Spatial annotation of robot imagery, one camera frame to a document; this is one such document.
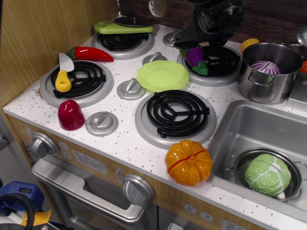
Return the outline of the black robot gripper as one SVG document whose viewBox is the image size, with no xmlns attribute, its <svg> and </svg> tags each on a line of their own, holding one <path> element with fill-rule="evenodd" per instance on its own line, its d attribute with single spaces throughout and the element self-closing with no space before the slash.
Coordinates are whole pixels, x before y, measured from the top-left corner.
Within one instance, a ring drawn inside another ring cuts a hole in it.
<svg viewBox="0 0 307 230">
<path fill-rule="evenodd" d="M 195 4 L 190 25 L 174 36 L 174 47 L 186 57 L 200 43 L 205 60 L 226 59 L 223 46 L 243 22 L 246 6 L 241 0 L 192 0 Z"/>
</svg>

